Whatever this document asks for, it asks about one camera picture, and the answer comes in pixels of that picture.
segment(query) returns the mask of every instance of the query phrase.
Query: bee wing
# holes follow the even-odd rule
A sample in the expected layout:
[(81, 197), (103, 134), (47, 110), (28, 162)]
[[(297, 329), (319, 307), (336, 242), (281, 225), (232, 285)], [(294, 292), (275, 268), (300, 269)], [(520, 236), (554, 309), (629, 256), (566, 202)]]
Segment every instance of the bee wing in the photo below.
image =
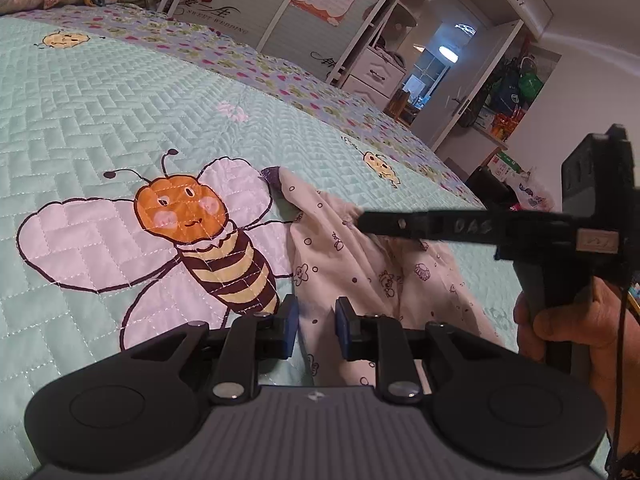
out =
[(131, 200), (52, 202), (28, 216), (16, 238), (23, 259), (50, 282), (91, 292), (146, 280), (177, 254), (142, 229)]
[(273, 201), (267, 182), (242, 158), (214, 160), (202, 169), (198, 182), (216, 192), (238, 227), (256, 223)]
[(127, 349), (188, 321), (206, 321), (220, 328), (226, 306), (190, 274), (183, 263), (164, 271), (140, 292), (120, 330), (120, 348)]
[(276, 278), (293, 274), (295, 247), (290, 234), (291, 222), (270, 221), (245, 229), (251, 242), (264, 256)]

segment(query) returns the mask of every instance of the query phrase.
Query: finger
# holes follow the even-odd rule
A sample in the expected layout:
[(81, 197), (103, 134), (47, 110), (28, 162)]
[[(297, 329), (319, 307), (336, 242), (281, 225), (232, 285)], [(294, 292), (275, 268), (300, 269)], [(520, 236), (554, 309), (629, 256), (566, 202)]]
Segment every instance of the finger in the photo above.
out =
[(520, 293), (516, 300), (516, 305), (513, 307), (513, 320), (518, 325), (529, 324), (529, 305), (524, 298), (524, 294)]
[(547, 341), (573, 341), (601, 348), (616, 339), (620, 302), (602, 280), (593, 282), (593, 301), (542, 310), (533, 330)]
[(545, 342), (533, 332), (529, 325), (518, 327), (517, 341), (521, 355), (538, 362), (545, 357)]

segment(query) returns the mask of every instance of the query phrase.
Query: striped bee body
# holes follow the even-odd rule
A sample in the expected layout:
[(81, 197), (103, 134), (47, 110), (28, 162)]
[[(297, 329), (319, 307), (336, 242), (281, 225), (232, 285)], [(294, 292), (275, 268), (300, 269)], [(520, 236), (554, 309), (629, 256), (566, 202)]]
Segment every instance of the striped bee body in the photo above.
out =
[(278, 308), (280, 302), (271, 267), (244, 231), (232, 231), (219, 246), (177, 249), (202, 288), (235, 313), (273, 313)]

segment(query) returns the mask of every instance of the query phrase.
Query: hand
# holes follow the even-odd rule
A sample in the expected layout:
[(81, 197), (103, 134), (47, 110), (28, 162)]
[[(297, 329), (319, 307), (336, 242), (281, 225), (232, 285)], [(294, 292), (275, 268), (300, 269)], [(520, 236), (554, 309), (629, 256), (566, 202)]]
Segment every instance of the hand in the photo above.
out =
[[(540, 311), (533, 320), (522, 294), (513, 309), (518, 325), (520, 354), (543, 361), (545, 341), (572, 341), (590, 347), (590, 385), (607, 410), (607, 431), (613, 436), (616, 413), (616, 342), (620, 320), (620, 292), (593, 278), (590, 304), (571, 304)], [(623, 402), (620, 423), (620, 458), (640, 444), (640, 325), (630, 312), (625, 318), (623, 350)]]

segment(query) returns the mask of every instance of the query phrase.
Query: drawer handle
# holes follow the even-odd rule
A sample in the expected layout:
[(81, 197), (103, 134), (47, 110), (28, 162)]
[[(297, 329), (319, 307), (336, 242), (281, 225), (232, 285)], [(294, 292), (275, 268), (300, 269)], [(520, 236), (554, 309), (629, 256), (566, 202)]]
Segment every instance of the drawer handle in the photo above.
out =
[(371, 69), (369, 70), (369, 72), (371, 72), (371, 75), (373, 77), (377, 77), (378, 79), (382, 79), (382, 81), (385, 80), (385, 77), (383, 75), (380, 75), (378, 72), (376, 72), (375, 70)]

